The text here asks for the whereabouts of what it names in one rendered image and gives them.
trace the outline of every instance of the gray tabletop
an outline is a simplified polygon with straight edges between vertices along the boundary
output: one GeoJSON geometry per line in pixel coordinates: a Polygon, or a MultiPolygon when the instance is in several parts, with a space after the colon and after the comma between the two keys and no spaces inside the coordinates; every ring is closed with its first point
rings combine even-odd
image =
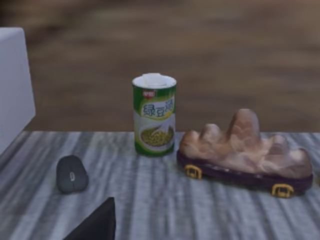
{"type": "MultiPolygon", "coordinates": [[[[283,134],[310,150],[318,172],[320,133],[283,134]]],[[[60,240],[108,197],[115,198],[116,240],[320,239],[316,184],[282,199],[191,179],[176,167],[174,153],[136,154],[129,132],[23,132],[0,157],[0,239],[60,240]],[[82,158],[90,183],[62,195],[56,165],[71,154],[82,158]]]]}

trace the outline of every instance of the red logo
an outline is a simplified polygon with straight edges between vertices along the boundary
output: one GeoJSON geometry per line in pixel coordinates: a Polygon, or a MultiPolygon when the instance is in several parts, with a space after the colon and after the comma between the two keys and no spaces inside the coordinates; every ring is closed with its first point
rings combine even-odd
{"type": "Polygon", "coordinates": [[[144,90],[142,95],[146,98],[146,99],[152,99],[153,97],[156,96],[156,91],[152,91],[152,90],[144,90]]]}

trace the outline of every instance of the white plastic lid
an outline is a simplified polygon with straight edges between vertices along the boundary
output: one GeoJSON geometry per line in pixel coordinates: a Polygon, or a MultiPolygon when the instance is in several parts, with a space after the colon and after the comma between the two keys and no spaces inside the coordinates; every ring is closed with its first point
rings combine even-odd
{"type": "Polygon", "coordinates": [[[146,73],[132,80],[132,84],[143,89],[166,89],[177,84],[177,81],[160,73],[146,73]]]}

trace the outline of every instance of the black computer mouse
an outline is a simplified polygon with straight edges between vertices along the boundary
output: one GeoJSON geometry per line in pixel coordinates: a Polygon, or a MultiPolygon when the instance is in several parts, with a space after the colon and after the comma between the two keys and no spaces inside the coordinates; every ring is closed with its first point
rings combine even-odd
{"type": "Polygon", "coordinates": [[[63,194],[81,192],[89,183],[87,171],[74,155],[61,158],[56,166],[56,186],[63,194]]]}

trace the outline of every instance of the tin can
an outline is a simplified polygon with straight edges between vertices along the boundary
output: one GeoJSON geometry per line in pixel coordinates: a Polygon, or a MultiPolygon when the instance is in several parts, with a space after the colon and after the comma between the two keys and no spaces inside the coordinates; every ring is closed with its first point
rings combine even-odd
{"type": "Polygon", "coordinates": [[[148,73],[133,79],[132,85],[135,150],[154,157],[173,152],[177,81],[148,73]]]}

